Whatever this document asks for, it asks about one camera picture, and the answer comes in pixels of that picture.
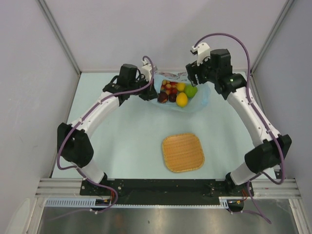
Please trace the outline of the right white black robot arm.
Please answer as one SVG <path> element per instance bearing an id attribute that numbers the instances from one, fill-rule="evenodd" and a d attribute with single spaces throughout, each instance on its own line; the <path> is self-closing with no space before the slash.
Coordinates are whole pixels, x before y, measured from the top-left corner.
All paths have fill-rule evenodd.
<path id="1" fill-rule="evenodd" d="M 186 65 L 192 85 L 211 82 L 216 92 L 234 108 L 252 139 L 254 149 L 244 156 L 244 162 L 226 175 L 225 191 L 237 195 L 248 181 L 276 165 L 284 166 L 291 146 L 289 135 L 281 133 L 265 117 L 255 102 L 247 81 L 233 72 L 227 49 L 211 50 L 203 43 L 191 48 L 196 61 Z"/>

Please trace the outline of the woven bamboo tray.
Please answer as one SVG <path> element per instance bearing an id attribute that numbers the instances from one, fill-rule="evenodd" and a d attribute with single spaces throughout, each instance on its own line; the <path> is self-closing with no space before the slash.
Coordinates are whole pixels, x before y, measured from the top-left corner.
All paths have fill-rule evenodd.
<path id="1" fill-rule="evenodd" d="M 200 140 L 192 133 L 168 136 L 161 148 L 166 167 L 174 173 L 197 170 L 205 162 Z"/>

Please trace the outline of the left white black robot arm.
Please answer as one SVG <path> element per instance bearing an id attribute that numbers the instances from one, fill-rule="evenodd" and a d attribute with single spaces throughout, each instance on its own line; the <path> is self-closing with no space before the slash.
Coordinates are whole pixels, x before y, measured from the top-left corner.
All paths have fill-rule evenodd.
<path id="1" fill-rule="evenodd" d="M 107 191 L 107 175 L 93 159 L 94 149 L 90 138 L 104 119 L 131 95 L 139 96 L 143 100 L 154 97 L 152 88 L 156 70 L 156 66 L 146 60 L 141 68 L 123 64 L 119 74 L 103 88 L 93 106 L 72 123 L 61 123 L 58 126 L 57 167 L 60 170 L 76 169 L 91 182 L 90 188 L 97 195 Z M 60 158 L 70 162 L 71 166 L 61 167 Z"/>

